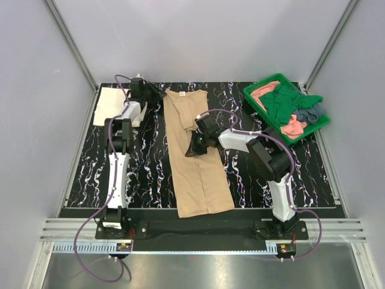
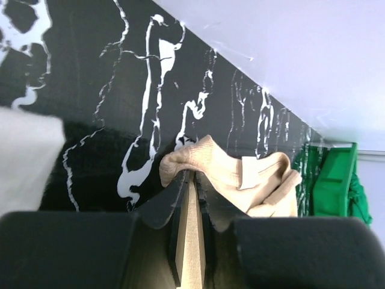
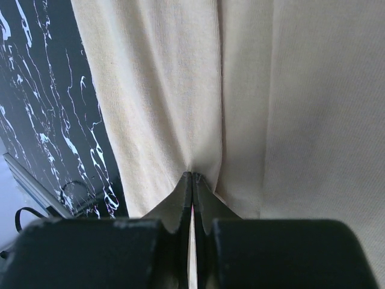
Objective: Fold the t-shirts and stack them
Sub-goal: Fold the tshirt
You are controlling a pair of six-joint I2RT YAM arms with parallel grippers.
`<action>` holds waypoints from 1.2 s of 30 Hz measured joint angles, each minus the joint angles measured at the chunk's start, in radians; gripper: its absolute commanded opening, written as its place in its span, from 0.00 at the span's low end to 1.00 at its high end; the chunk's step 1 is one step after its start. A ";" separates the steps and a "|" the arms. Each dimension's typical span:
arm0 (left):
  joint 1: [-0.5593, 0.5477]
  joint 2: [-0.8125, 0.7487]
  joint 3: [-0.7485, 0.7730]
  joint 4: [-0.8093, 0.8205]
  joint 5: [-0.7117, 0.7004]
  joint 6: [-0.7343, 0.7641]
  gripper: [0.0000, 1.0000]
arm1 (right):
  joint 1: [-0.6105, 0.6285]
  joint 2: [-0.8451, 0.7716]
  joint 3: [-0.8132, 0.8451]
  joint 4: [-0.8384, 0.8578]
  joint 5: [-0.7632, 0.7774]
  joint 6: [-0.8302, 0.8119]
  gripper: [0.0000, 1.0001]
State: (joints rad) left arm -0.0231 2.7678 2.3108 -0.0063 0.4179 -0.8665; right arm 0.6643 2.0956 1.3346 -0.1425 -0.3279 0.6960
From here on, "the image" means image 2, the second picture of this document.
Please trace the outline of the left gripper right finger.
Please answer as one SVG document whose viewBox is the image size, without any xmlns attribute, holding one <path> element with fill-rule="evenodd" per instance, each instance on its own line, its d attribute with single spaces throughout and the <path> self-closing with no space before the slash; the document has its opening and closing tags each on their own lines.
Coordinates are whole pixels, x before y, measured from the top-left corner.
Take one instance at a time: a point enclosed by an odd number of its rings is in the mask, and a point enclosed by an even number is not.
<svg viewBox="0 0 385 289">
<path fill-rule="evenodd" d="M 202 173 L 205 288 L 383 288 L 384 250 L 351 217 L 252 218 Z"/>
</svg>

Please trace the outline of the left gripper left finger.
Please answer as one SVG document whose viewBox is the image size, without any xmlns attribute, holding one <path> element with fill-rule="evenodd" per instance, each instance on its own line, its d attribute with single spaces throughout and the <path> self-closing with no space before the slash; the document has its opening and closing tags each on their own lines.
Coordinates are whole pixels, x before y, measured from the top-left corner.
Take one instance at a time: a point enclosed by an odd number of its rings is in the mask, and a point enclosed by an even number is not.
<svg viewBox="0 0 385 289">
<path fill-rule="evenodd" d="M 12 212 L 1 218 L 2 288 L 176 288 L 189 173 L 131 213 Z"/>
</svg>

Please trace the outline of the beige t-shirt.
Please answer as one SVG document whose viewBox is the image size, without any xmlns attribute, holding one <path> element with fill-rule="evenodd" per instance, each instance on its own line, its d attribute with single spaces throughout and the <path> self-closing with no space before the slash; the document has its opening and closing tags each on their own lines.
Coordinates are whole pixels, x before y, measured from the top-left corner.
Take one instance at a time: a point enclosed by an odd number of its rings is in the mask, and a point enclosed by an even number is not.
<svg viewBox="0 0 385 289">
<path fill-rule="evenodd" d="M 258 221 L 298 215 L 301 175 L 283 152 L 233 158 L 208 135 L 163 157 L 162 186 L 184 170 L 194 177 L 188 186 L 181 287 L 246 288 L 247 259 L 258 251 L 246 235 L 256 232 Z"/>
</svg>

